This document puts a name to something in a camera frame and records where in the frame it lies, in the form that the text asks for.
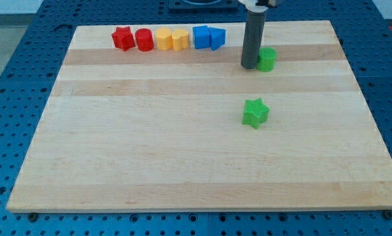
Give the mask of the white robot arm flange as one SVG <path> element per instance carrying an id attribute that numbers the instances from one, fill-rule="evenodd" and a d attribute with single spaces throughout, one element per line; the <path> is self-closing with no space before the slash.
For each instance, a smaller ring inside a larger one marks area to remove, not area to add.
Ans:
<path id="1" fill-rule="evenodd" d="M 245 8 L 254 13 L 264 13 L 280 5 L 284 0 L 238 0 Z"/>

